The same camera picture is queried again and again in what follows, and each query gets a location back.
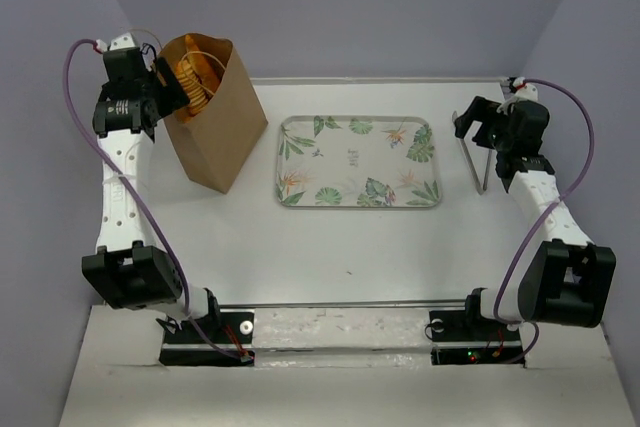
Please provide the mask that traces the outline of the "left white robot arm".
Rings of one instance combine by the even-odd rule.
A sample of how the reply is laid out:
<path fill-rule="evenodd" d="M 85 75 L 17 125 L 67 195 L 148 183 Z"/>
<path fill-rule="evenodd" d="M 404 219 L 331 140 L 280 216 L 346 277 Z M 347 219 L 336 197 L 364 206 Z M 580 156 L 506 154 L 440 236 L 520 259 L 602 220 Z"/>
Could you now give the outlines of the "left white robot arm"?
<path fill-rule="evenodd" d="M 166 315 L 165 328 L 209 342 L 221 330 L 217 299 L 187 282 L 145 203 L 155 129 L 187 102 L 167 61 L 146 60 L 150 48 L 130 32 L 95 44 L 107 74 L 89 136 L 102 161 L 102 220 L 81 269 L 110 307 L 155 310 Z"/>

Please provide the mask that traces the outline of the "fake ridged spiral bread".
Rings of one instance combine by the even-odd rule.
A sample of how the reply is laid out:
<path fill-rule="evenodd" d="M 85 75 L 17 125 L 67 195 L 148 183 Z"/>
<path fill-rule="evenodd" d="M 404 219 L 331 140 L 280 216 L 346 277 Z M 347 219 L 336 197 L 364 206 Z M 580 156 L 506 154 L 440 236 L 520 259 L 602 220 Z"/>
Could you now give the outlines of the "fake ridged spiral bread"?
<path fill-rule="evenodd" d="M 187 112 L 190 117 L 198 115 L 208 104 L 209 96 L 198 75 L 186 59 L 176 65 L 176 78 L 189 98 Z"/>

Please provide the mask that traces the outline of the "metal kitchen tongs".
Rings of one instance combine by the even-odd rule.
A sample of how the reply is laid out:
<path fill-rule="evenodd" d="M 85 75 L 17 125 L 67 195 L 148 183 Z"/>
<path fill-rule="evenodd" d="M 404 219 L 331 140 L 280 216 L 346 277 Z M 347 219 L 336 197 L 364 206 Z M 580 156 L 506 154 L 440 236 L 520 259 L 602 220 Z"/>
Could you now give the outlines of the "metal kitchen tongs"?
<path fill-rule="evenodd" d="M 492 160 L 494 158 L 493 151 L 484 148 L 485 154 L 483 169 L 479 170 L 478 166 L 476 165 L 475 158 L 471 153 L 471 148 L 467 139 L 468 132 L 463 134 L 461 137 L 458 137 L 457 134 L 454 134 L 454 136 L 461 149 L 465 164 L 471 176 L 473 187 L 476 193 L 482 196 L 487 192 L 489 187 L 490 168 L 492 165 Z"/>

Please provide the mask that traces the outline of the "fake baguette bread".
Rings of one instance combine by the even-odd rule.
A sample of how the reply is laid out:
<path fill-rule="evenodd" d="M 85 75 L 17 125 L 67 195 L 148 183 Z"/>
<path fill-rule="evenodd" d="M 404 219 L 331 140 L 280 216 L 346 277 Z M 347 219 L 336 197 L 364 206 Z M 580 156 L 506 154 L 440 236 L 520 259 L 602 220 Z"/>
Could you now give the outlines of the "fake baguette bread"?
<path fill-rule="evenodd" d="M 220 80 L 209 63 L 209 57 L 202 51 L 196 39 L 190 34 L 185 35 L 185 45 L 187 49 L 187 59 L 195 74 L 199 77 L 203 89 L 213 96 L 219 88 Z"/>

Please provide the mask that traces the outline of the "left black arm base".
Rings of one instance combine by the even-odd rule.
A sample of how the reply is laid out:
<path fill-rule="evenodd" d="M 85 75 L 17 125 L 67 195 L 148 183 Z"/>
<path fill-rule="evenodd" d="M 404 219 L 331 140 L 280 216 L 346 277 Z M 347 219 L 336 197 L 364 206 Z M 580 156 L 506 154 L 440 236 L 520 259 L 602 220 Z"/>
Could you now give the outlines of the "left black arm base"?
<path fill-rule="evenodd" d="M 253 309 L 222 309 L 220 323 L 157 318 L 162 329 L 159 362 L 169 367 L 252 367 L 255 362 Z"/>

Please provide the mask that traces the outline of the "brown paper bag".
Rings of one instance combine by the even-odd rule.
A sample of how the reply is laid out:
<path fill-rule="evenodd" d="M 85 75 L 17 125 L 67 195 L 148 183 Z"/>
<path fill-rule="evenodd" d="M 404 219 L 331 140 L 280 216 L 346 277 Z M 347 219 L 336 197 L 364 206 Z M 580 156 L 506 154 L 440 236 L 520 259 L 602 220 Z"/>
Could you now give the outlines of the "brown paper bag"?
<path fill-rule="evenodd" d="M 245 66 L 229 39 L 191 35 L 220 79 L 195 115 L 182 108 L 164 125 L 186 176 L 227 193 L 267 128 L 268 121 Z"/>

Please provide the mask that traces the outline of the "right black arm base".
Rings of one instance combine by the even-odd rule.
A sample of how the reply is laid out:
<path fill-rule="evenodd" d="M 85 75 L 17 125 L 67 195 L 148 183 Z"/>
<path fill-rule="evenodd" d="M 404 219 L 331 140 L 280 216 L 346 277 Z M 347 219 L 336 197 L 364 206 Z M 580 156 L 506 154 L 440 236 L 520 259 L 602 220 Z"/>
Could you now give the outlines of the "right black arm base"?
<path fill-rule="evenodd" d="M 523 364 L 521 335 L 493 320 L 471 321 L 463 309 L 432 310 L 424 327 L 434 366 Z"/>

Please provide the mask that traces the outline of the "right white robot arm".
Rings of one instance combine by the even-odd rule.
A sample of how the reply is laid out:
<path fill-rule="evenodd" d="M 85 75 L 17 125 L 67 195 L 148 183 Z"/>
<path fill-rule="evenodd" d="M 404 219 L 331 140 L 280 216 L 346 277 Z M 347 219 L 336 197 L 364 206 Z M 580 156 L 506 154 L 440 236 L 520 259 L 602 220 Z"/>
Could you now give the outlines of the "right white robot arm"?
<path fill-rule="evenodd" d="M 460 326 L 473 339 L 486 337 L 497 322 L 594 328 L 604 314 L 615 254 L 591 240 L 566 204 L 589 170 L 595 145 L 588 145 L 578 177 L 559 190 L 555 170 L 541 152 L 550 122 L 549 110 L 538 100 L 543 84 L 511 77 L 506 81 L 509 98 L 499 102 L 477 96 L 453 120 L 459 141 L 472 124 L 479 125 L 472 140 L 495 153 L 496 175 L 528 224 L 500 285 L 476 288 L 465 300 Z"/>

